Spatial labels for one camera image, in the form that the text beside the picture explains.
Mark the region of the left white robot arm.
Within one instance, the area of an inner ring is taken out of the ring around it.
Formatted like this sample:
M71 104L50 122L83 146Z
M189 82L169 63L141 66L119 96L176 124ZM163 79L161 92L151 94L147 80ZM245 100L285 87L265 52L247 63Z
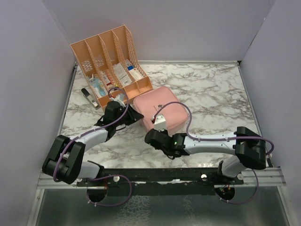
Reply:
M129 104L110 101L92 129L74 137L59 135L55 138L42 172L52 176L55 182L72 184L76 179L88 179L92 185L100 185L104 179L102 166L91 161L83 162L84 153L109 141L118 131L117 127L129 126L143 118Z

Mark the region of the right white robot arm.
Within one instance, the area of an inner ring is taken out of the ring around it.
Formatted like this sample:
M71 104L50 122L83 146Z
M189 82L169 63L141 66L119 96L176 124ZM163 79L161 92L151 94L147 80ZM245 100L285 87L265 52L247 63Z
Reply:
M246 127L237 127L234 132L216 136L188 133L169 136L166 130L151 129L144 141L172 159L199 153L229 154L230 158L223 160L216 172L216 179L221 184L227 184L245 169L266 168L267 140Z

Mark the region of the pink medicine kit case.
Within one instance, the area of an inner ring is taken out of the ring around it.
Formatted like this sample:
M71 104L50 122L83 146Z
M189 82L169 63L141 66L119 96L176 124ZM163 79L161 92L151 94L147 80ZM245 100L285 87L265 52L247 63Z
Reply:
M176 95L168 87L163 86L136 97L133 106L144 116L141 124L145 131L154 128L151 118L159 112L166 119L168 134L172 135L183 129L189 117L184 106L178 102Z

